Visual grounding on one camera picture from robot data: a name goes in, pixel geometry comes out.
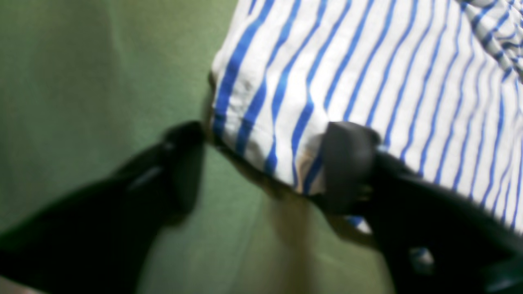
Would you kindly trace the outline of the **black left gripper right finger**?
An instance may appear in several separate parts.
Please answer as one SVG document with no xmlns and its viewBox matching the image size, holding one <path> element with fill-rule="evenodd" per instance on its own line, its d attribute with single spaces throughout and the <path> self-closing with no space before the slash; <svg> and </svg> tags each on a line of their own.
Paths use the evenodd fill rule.
<svg viewBox="0 0 523 294">
<path fill-rule="evenodd" d="M 522 238 L 462 195 L 378 149 L 379 134 L 330 122 L 322 206 L 362 216 L 398 294 L 521 294 Z"/>
</svg>

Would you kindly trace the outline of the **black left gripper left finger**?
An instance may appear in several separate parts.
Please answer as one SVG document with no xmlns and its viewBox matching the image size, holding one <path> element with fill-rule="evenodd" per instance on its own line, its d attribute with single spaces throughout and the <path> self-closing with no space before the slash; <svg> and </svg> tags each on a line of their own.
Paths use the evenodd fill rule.
<svg viewBox="0 0 523 294">
<path fill-rule="evenodd" d="M 199 194 L 198 121 L 1 234 L 1 276 L 49 294 L 134 294 L 151 243 Z"/>
</svg>

